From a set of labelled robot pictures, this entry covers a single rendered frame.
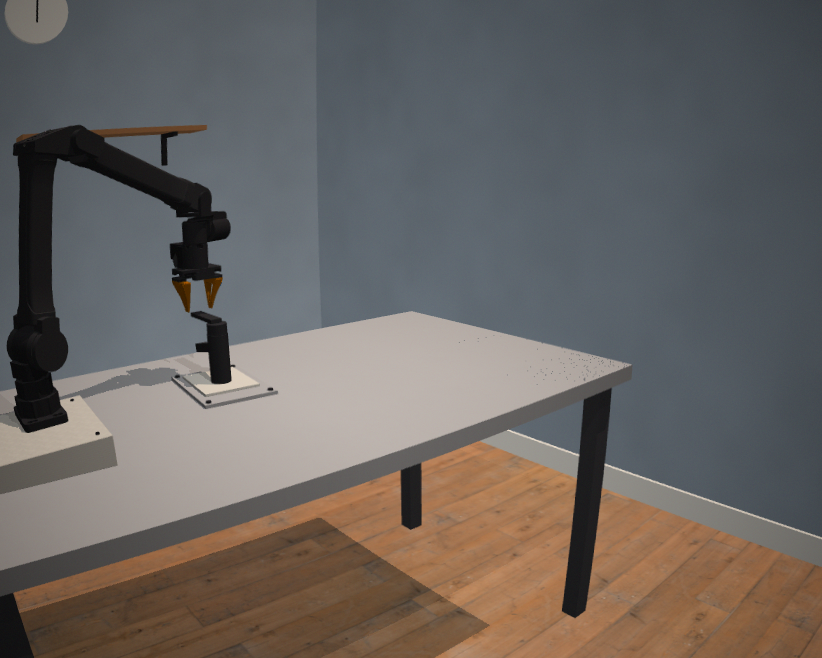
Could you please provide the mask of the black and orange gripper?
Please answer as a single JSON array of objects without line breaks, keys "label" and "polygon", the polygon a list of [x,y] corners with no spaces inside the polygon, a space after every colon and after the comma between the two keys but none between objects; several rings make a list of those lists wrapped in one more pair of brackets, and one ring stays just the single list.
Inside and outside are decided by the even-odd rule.
[{"label": "black and orange gripper", "polygon": [[[197,245],[183,245],[183,248],[185,269],[172,269],[172,275],[179,274],[179,277],[172,277],[172,284],[178,292],[186,312],[190,312],[191,283],[187,282],[186,279],[204,280],[208,306],[213,308],[215,296],[223,280],[222,274],[215,273],[217,271],[221,272],[221,265],[211,263],[208,265],[207,242],[200,244],[200,248],[197,248]],[[184,289],[184,293],[180,287]]]}]

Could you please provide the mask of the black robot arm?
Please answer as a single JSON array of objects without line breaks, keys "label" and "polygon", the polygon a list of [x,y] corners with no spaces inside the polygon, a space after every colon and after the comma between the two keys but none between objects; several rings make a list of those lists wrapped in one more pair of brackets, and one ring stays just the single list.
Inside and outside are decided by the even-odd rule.
[{"label": "black robot arm", "polygon": [[58,158],[149,194],[176,210],[176,217],[195,217],[182,223],[183,243],[170,244],[175,267],[185,269],[183,245],[200,248],[200,244],[226,239],[231,230],[225,211],[211,213],[208,188],[130,155],[82,125],[58,129],[13,145],[20,179],[19,306],[7,352],[16,379],[15,416],[26,433],[69,421],[51,377],[68,356],[52,294],[52,201]]}]

